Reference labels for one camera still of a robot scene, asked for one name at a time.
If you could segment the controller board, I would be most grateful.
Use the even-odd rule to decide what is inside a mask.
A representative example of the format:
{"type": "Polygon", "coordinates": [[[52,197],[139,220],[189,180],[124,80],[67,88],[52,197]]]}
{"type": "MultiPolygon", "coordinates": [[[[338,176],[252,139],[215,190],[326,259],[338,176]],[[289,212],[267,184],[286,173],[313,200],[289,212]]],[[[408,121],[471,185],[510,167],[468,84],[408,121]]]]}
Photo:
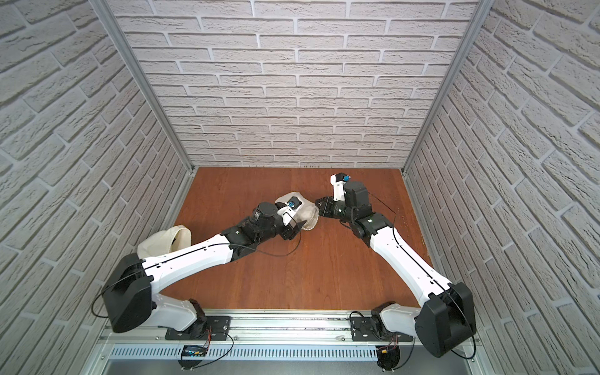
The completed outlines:
{"type": "Polygon", "coordinates": [[[398,366],[401,359],[401,351],[397,346],[376,347],[377,365],[383,371],[392,371],[398,366]]]}
{"type": "Polygon", "coordinates": [[[185,345],[181,350],[179,364],[183,368],[199,366],[208,353],[208,348],[200,345],[185,345]]]}

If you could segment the perforated vent strip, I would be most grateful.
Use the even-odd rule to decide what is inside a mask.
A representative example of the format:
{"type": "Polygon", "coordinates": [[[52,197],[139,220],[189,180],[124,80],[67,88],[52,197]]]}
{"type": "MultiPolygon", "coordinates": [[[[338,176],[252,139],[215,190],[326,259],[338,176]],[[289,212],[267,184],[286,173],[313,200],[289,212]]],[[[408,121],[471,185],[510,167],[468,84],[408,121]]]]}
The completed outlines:
{"type": "Polygon", "coordinates": [[[204,356],[192,356],[188,345],[114,345],[112,360],[206,359],[272,361],[357,361],[377,359],[372,345],[213,345],[204,356]]]}

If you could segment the left controller board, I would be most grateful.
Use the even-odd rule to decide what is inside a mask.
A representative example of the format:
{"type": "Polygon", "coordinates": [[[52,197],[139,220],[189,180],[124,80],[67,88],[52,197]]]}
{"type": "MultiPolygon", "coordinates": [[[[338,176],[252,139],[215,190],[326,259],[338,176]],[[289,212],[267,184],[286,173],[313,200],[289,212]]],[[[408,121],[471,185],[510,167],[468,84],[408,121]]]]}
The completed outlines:
{"type": "Polygon", "coordinates": [[[179,364],[183,368],[199,366],[208,353],[208,348],[200,345],[185,345],[181,350],[179,364]]]}

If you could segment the right controller board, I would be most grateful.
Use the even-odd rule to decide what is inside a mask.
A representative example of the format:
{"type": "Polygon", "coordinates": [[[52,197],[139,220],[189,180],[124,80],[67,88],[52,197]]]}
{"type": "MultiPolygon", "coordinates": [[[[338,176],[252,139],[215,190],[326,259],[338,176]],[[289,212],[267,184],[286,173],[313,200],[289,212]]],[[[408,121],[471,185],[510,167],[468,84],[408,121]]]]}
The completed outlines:
{"type": "Polygon", "coordinates": [[[401,351],[397,346],[376,347],[377,365],[383,371],[392,371],[398,366],[401,359],[401,351]]]}

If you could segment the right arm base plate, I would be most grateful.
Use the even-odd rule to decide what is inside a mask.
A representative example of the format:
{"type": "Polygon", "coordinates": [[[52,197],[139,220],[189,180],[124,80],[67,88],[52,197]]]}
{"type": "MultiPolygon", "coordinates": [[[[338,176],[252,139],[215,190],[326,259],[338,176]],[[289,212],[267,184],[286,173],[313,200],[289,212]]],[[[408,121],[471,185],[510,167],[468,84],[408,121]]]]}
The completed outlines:
{"type": "Polygon", "coordinates": [[[348,317],[354,342],[411,342],[412,336],[390,332],[376,317],[364,317],[351,313],[348,317]]]}

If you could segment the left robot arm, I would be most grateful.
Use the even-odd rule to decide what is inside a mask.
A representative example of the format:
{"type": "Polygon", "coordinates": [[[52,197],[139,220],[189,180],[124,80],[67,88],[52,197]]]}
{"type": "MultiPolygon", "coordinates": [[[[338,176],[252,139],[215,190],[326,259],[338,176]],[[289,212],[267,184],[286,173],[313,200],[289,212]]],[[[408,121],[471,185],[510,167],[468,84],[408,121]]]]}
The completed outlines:
{"type": "Polygon", "coordinates": [[[112,331],[121,334],[151,326],[203,333],[206,315],[197,301],[170,298],[162,295],[162,290],[203,270],[256,253],[259,245],[272,238],[290,241],[317,218],[317,207],[297,196],[288,202],[262,202],[239,224],[197,245],[145,259],[137,254],[123,257],[101,292],[112,331]]]}

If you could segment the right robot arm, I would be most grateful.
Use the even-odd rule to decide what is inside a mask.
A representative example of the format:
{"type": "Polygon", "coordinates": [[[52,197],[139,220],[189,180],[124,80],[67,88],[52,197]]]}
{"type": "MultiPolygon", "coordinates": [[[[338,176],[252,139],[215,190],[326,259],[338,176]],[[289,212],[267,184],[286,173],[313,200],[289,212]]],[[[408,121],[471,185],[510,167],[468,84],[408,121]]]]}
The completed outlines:
{"type": "Polygon", "coordinates": [[[383,328],[419,339],[440,358],[477,332],[474,299],[464,284],[442,276],[402,238],[394,224],[374,212],[365,185],[344,173],[331,176],[333,194],[320,198],[319,214],[347,224],[353,234],[384,259],[409,287],[419,306],[392,303],[377,314],[383,328]]]}

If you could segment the right corner aluminium post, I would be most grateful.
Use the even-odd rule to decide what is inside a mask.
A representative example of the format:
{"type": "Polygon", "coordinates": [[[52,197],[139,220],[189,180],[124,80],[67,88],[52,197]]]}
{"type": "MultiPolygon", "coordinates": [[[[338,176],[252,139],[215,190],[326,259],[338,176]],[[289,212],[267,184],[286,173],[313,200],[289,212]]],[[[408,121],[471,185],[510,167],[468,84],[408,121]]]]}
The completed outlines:
{"type": "Polygon", "coordinates": [[[420,128],[420,132],[417,134],[417,138],[412,145],[409,155],[407,156],[406,162],[402,168],[402,175],[404,177],[408,174],[410,167],[414,164],[417,153],[424,144],[424,139],[428,135],[428,132],[434,123],[434,118],[439,109],[442,107],[443,101],[449,94],[454,81],[460,73],[461,68],[467,59],[467,56],[472,49],[474,42],[476,41],[478,34],[480,33],[481,28],[483,27],[483,24],[492,9],[493,4],[493,0],[482,0],[477,3],[470,22],[467,25],[465,34],[460,40],[456,53],[449,64],[448,70],[442,80],[442,84],[438,89],[437,94],[434,97],[434,101],[431,104],[431,108],[427,113],[427,117],[423,122],[423,126],[420,128]]]}

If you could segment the corner aluminium post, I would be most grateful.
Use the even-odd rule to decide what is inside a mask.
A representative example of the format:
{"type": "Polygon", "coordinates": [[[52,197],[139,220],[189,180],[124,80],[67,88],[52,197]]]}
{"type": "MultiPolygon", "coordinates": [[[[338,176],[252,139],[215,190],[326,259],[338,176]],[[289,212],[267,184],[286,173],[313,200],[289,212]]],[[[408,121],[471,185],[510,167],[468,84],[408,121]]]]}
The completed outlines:
{"type": "Polygon", "coordinates": [[[448,70],[442,80],[442,84],[438,89],[437,94],[434,97],[434,101],[431,104],[431,108],[427,113],[427,117],[423,122],[423,126],[420,128],[420,132],[417,134],[417,138],[412,145],[409,155],[407,156],[406,162],[402,168],[402,175],[404,177],[408,174],[410,167],[414,164],[417,153],[424,144],[424,139],[428,135],[428,132],[434,123],[434,118],[439,109],[442,107],[443,101],[449,94],[454,81],[460,73],[461,68],[467,59],[467,56],[472,49],[474,42],[476,41],[478,34],[480,33],[481,28],[483,27],[483,24],[492,9],[493,4],[493,0],[482,0],[477,3],[470,22],[467,25],[465,34],[460,40],[456,53],[449,64],[448,70]]]}
{"type": "Polygon", "coordinates": [[[142,68],[142,64],[138,61],[125,33],[121,30],[117,18],[109,7],[109,3],[104,0],[92,0],[90,3],[184,168],[188,173],[193,174],[195,167],[186,153],[173,125],[170,123],[163,106],[159,102],[158,96],[142,68]]]}

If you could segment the cream cloth bag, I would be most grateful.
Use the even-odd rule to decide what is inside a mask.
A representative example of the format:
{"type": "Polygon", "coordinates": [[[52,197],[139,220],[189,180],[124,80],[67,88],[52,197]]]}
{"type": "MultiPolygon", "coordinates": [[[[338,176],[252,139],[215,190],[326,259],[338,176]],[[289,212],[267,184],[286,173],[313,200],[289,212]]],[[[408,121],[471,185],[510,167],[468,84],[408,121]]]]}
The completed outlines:
{"type": "Polygon", "coordinates": [[[275,202],[286,202],[292,196],[297,196],[303,203],[302,207],[299,209],[298,213],[295,215],[295,220],[297,222],[305,220],[306,224],[303,226],[302,230],[303,231],[312,231],[312,229],[314,229],[315,226],[317,226],[317,222],[319,219],[319,213],[318,213],[317,206],[313,202],[306,199],[299,192],[287,193],[286,195],[279,197],[275,202]]]}
{"type": "Polygon", "coordinates": [[[192,233],[184,225],[168,228],[156,232],[137,247],[137,256],[140,259],[163,256],[174,253],[192,245],[192,233]]]}

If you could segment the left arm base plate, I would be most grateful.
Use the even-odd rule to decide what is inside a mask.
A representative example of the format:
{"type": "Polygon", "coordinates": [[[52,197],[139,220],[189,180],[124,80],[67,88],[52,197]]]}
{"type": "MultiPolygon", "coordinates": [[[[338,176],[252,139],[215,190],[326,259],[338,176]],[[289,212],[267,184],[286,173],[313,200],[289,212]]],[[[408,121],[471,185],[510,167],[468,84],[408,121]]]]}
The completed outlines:
{"type": "Polygon", "coordinates": [[[207,316],[193,323],[184,331],[175,331],[168,328],[165,339],[167,341],[226,341],[231,327],[230,316],[207,316]]]}

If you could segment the left corner aluminium post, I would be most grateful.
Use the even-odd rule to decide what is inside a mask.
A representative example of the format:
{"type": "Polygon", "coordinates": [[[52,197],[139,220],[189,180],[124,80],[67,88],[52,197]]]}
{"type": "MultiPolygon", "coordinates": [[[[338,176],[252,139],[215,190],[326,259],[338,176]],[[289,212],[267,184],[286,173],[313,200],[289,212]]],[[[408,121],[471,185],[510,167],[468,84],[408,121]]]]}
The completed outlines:
{"type": "Polygon", "coordinates": [[[121,30],[117,18],[109,7],[109,3],[104,0],[92,0],[90,3],[184,168],[188,173],[193,174],[195,167],[186,153],[173,125],[170,123],[163,106],[159,102],[158,96],[142,68],[142,64],[138,61],[125,33],[121,30]]]}

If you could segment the aluminium front rail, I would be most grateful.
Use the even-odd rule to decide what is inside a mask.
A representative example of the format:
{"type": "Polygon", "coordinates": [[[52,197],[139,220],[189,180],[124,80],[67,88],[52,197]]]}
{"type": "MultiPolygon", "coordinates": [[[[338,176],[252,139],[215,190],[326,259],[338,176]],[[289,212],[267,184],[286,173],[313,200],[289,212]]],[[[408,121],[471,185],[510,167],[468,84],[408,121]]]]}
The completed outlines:
{"type": "MultiPolygon", "coordinates": [[[[350,310],[208,309],[207,316],[230,316],[227,340],[239,345],[384,345],[388,342],[354,342],[348,317],[351,313],[376,317],[390,332],[407,334],[411,342],[426,349],[434,347],[434,328],[418,328],[416,308],[397,307],[381,312],[350,310]]],[[[163,323],[144,323],[125,333],[106,327],[98,345],[223,344],[226,341],[167,341],[163,323]]]]}

